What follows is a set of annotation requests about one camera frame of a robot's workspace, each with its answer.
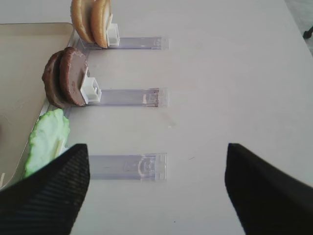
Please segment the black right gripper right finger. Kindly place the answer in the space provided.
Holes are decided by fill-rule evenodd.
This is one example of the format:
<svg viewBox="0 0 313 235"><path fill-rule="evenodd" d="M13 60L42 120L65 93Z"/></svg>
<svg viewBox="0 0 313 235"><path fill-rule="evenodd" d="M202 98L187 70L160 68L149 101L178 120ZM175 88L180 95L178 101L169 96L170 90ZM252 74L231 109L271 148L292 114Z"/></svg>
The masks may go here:
<svg viewBox="0 0 313 235"><path fill-rule="evenodd" d="M313 188L238 143L228 145L224 182L245 234L313 233Z"/></svg>

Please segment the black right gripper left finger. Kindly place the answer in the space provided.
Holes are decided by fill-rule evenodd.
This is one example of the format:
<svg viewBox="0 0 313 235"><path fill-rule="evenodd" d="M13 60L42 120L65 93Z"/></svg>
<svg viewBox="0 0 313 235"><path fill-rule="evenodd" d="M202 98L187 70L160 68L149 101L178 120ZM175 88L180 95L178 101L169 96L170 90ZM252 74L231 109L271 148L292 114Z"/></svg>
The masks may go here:
<svg viewBox="0 0 313 235"><path fill-rule="evenodd" d="M86 144L0 191L2 235L68 235L90 183Z"/></svg>

